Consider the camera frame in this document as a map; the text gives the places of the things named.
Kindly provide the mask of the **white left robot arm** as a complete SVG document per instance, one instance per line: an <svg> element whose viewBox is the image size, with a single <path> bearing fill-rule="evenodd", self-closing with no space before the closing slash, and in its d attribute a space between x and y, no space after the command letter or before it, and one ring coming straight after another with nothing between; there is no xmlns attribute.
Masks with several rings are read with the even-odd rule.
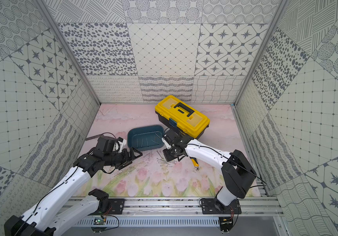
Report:
<svg viewBox="0 0 338 236"><path fill-rule="evenodd" d="M96 173L110 166L121 170L142 157L136 148L126 149L126 140L102 135L97 145L81 155L59 183L38 203L21 216L11 216L4 224L7 236L60 236L89 214L104 216L123 208L123 202L113 202L109 194L93 189L78 204L62 213L59 210L73 194Z"/></svg>

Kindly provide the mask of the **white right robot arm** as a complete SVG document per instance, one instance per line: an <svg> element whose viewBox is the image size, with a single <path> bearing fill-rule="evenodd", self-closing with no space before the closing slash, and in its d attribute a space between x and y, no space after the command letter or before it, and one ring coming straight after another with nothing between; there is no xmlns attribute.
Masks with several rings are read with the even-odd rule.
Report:
<svg viewBox="0 0 338 236"><path fill-rule="evenodd" d="M167 162L182 157L201 160L220 171L224 187L216 194L215 205L229 206L236 199L244 199L257 178L257 174L245 155L239 151L222 151L201 143L189 135L179 135L170 129L163 135L163 150Z"/></svg>

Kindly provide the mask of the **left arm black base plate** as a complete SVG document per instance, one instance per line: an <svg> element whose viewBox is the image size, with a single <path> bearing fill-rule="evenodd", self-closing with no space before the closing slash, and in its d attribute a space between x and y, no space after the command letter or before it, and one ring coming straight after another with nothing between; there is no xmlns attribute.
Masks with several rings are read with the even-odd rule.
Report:
<svg viewBox="0 0 338 236"><path fill-rule="evenodd" d="M100 200L96 213L101 215L112 214L121 215L124 210L125 199L104 198Z"/></svg>

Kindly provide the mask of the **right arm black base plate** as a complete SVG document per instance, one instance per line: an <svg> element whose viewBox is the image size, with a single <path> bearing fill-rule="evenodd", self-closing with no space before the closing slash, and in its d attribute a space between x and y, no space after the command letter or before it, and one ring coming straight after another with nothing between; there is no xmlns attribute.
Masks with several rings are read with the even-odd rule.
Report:
<svg viewBox="0 0 338 236"><path fill-rule="evenodd" d="M216 198L201 198L199 205L202 210L202 214L241 214L241 207L237 199L232 201L230 205L224 206L217 201Z"/></svg>

